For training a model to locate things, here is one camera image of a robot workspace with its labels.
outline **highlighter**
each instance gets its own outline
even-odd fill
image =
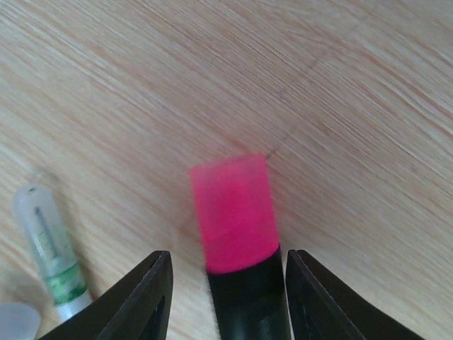
[[[222,340],[290,340],[282,257],[263,154],[190,170]]]

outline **black highlighter barrel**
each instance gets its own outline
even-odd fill
[[[222,340],[291,339],[280,249],[255,266],[207,277]]]

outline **clear plastic tube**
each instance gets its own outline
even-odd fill
[[[13,212],[65,321],[88,306],[91,297],[51,190],[39,184],[20,188]]]

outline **plastic container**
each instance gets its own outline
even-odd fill
[[[0,304],[0,340],[33,340],[40,323],[39,313],[25,303]]]
[[[20,188],[13,212],[59,315],[66,321],[92,299],[51,190],[39,184]]]

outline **light wood desk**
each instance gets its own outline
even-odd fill
[[[450,0],[0,0],[0,300],[36,305],[40,334],[58,324],[10,212],[51,171],[92,293],[168,249],[168,339],[214,339],[187,171],[262,151],[285,250],[451,339],[451,13]]]

